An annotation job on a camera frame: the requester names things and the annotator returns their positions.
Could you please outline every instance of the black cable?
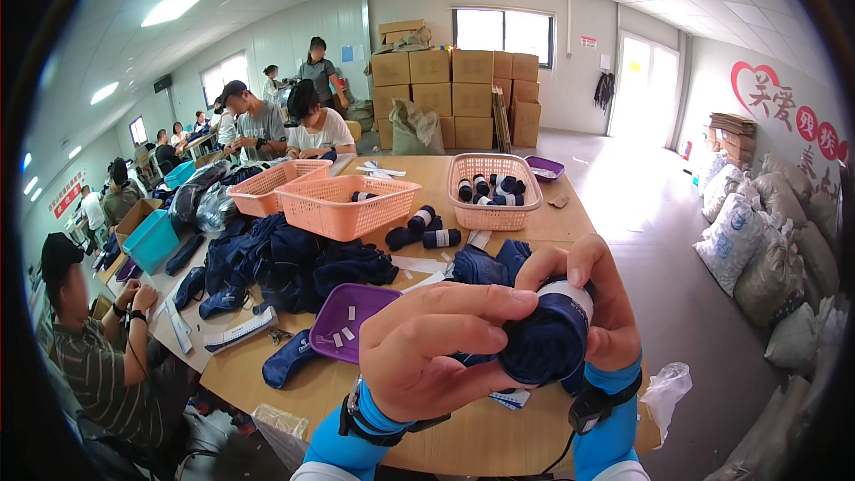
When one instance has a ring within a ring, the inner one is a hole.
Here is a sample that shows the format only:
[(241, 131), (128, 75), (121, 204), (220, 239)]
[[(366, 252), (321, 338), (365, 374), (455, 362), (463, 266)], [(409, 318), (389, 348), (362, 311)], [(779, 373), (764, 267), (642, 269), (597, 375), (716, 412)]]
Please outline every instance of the black cable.
[(564, 457), (567, 455), (567, 452), (570, 451), (570, 444), (573, 443), (573, 436), (575, 436), (575, 434), (576, 434), (576, 432), (571, 429), (570, 430), (570, 438), (567, 439), (567, 445), (564, 446), (564, 451), (561, 452), (561, 456), (558, 457), (558, 459), (555, 462), (553, 462), (552, 464), (547, 466), (546, 469), (540, 473), (540, 475), (544, 475), (546, 473), (549, 473), (549, 471), (552, 468), (554, 468), (556, 465), (558, 465), (561, 461), (564, 460)]

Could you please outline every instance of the purple plastic tray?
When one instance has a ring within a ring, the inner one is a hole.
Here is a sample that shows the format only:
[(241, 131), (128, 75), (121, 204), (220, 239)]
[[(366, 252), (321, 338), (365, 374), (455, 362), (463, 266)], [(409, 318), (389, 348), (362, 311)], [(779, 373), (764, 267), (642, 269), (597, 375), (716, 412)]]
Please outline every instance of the purple plastic tray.
[(538, 167), (540, 169), (546, 169), (555, 173), (555, 178), (549, 178), (548, 176), (540, 176), (535, 173), (534, 176), (541, 183), (554, 183), (564, 174), (564, 165), (559, 164), (557, 162), (553, 162), (550, 159), (540, 158), (540, 156), (527, 156), (525, 160), (529, 164), (529, 167)]
[[(309, 345), (317, 353), (331, 359), (359, 364), (359, 327), (362, 322), (400, 296), (401, 292), (388, 288), (356, 283), (339, 284), (326, 297), (326, 302), (315, 318), (315, 325), (309, 331)], [(356, 307), (353, 321), (347, 318), (348, 306)], [(348, 340), (341, 332), (345, 327), (353, 333), (353, 340)], [(342, 347), (335, 347), (335, 332), (341, 337)]]

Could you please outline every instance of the table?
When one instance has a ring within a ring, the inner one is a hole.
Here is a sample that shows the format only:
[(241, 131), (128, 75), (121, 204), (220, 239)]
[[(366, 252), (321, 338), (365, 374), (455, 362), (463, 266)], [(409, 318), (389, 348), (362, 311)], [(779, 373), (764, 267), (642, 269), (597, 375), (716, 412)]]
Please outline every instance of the table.
[[(451, 157), (360, 157), (351, 161), (343, 174), (357, 174), (355, 169), (367, 159), (376, 159), (385, 169), (407, 171), (406, 180), (422, 184), (415, 196), (411, 214), (424, 204), (433, 206), (442, 216), (444, 228), (458, 228), (454, 209), (446, 194), (448, 170)], [(507, 238), (527, 241), (532, 249), (555, 245), (567, 249), (584, 234), (593, 232), (582, 203), (566, 176), (555, 183), (542, 184), (544, 204), (533, 212), (524, 230), (494, 233), (486, 251), (495, 255)], [(546, 201), (566, 195), (570, 197), (563, 209), (554, 208)], [(405, 219), (390, 223), (362, 240), (377, 245), (388, 252), (384, 242), (387, 231), (401, 226)], [(463, 229), (466, 238), (468, 230)], [(453, 255), (453, 249), (445, 249)], [(439, 261), (443, 249), (423, 249), (411, 245), (397, 255), (433, 258)], [(426, 273), (412, 273), (408, 279), (399, 273), (389, 288), (403, 289), (423, 278)], [(232, 320), (230, 327), (237, 326), (252, 317), (252, 313), (241, 310)], [(298, 332), (312, 325), (314, 314), (280, 314), (282, 330)], [(280, 347), (272, 346), (267, 335), (258, 335), (238, 346), (226, 349), (211, 358), (202, 374), (201, 385), (232, 403), (244, 412), (252, 412), (259, 403), (268, 403), (297, 416), (308, 416), (307, 437), (317, 428), (326, 415), (341, 405), (342, 398), (350, 390), (359, 369), (356, 366), (332, 359), (312, 360), (283, 390), (275, 390), (262, 380), (262, 364)], [(642, 390), (647, 389), (649, 379), (647, 365)], [(561, 454), (570, 426), (567, 411), (572, 398), (560, 384), (553, 383), (540, 390), (533, 390), (526, 407), (510, 411), (497, 401), (484, 398), (456, 411), (452, 419), (432, 429), (408, 435), (398, 446), (392, 448), (383, 464), (449, 475), (472, 476), (516, 476), (540, 473)], [(647, 451), (659, 444), (658, 430), (650, 420), (647, 410), (639, 408), (641, 422), (636, 450)], [(568, 471), (572, 468), (572, 456), (554, 470)]]

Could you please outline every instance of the fingernail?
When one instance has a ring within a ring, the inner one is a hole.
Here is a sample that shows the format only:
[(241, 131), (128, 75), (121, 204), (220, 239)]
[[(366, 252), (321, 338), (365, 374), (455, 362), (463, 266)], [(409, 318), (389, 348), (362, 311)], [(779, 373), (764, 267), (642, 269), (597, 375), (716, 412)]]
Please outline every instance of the fingernail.
[(567, 282), (573, 286), (582, 282), (582, 271), (580, 271), (578, 267), (575, 267), (567, 272)]

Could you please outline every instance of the person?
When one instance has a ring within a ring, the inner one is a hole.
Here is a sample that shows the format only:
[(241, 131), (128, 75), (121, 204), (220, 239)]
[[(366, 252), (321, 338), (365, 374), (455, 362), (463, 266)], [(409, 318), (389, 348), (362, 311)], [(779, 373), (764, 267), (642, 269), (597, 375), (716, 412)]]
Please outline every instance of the person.
[(268, 65), (262, 71), (264, 76), (264, 84), (262, 85), (262, 100), (276, 104), (276, 95), (279, 93), (279, 88), (283, 88), (285, 84), (276, 80), (279, 76), (279, 67), (276, 65)]
[(107, 230), (112, 234), (115, 226), (122, 222), (128, 211), (145, 196), (137, 183), (127, 178), (127, 167), (122, 157), (113, 160), (108, 169), (110, 187), (101, 202)]
[(157, 165), (160, 166), (165, 162), (169, 162), (169, 165), (171, 166), (168, 168), (166, 166), (163, 166), (161, 168), (161, 171), (163, 171), (164, 169), (168, 169), (167, 172), (169, 172), (180, 166), (181, 159), (179, 158), (179, 156), (183, 153), (184, 144), (180, 143), (177, 147), (173, 147), (167, 142), (166, 129), (160, 129), (157, 131), (157, 149), (155, 149)]
[(320, 157), (330, 151), (340, 155), (357, 152), (347, 123), (333, 108), (321, 106), (312, 80), (301, 80), (291, 90), (288, 113), (300, 121), (288, 144), (287, 153), (292, 158)]
[(80, 188), (80, 195), (83, 196), (80, 209), (83, 210), (83, 217), (89, 223), (87, 235), (95, 243), (95, 247), (104, 249), (104, 244), (110, 239), (110, 235), (104, 221), (104, 212), (101, 210), (101, 195), (93, 194), (88, 185)]
[(176, 121), (172, 125), (173, 135), (169, 138), (169, 145), (173, 147), (187, 145), (187, 138), (190, 137), (190, 132), (184, 130), (184, 125), (180, 121)]
[(67, 236), (48, 235), (42, 273), (57, 362), (87, 417), (132, 444), (157, 448), (178, 427), (199, 375), (159, 342), (147, 342), (153, 287), (131, 279), (102, 319), (89, 317), (82, 260)]
[(223, 153), (241, 151), (244, 160), (272, 160), (285, 154), (285, 120), (282, 110), (273, 103), (255, 97), (246, 84), (232, 80), (220, 95), (222, 105), (237, 119), (238, 136)]
[(309, 57), (307, 61), (300, 65), (297, 76), (301, 80), (312, 80), (315, 82), (318, 100), (321, 102), (321, 106), (325, 108), (335, 108), (333, 92), (329, 89), (331, 82), (338, 95), (338, 102), (342, 108), (347, 110), (350, 107), (350, 102), (345, 97), (345, 91), (338, 85), (338, 75), (335, 74), (335, 65), (324, 58), (325, 53), (326, 42), (317, 36), (313, 37), (309, 42)]
[[(559, 275), (577, 288), (589, 279), (593, 283), (585, 378), (607, 394), (629, 388), (641, 372), (638, 327), (608, 246), (589, 234), (570, 251), (538, 249), (520, 270), (514, 289), (437, 283), (402, 295), (365, 320), (359, 329), (361, 380), (356, 396), (349, 396), (361, 420), (349, 408), (346, 415), (367, 438), (347, 427), (347, 436), (341, 436), (339, 424), (347, 417), (337, 408), (315, 430), (292, 481), (373, 479), (389, 447), (371, 444), (371, 435), (397, 435), (415, 420), (448, 414), (498, 390), (521, 388), (497, 360), (465, 368), (443, 355), (502, 350), (508, 337), (501, 325), (533, 312), (538, 304), (534, 291)], [(633, 450), (637, 412), (634, 397), (614, 406), (590, 432), (575, 436), (578, 481), (650, 481)]]

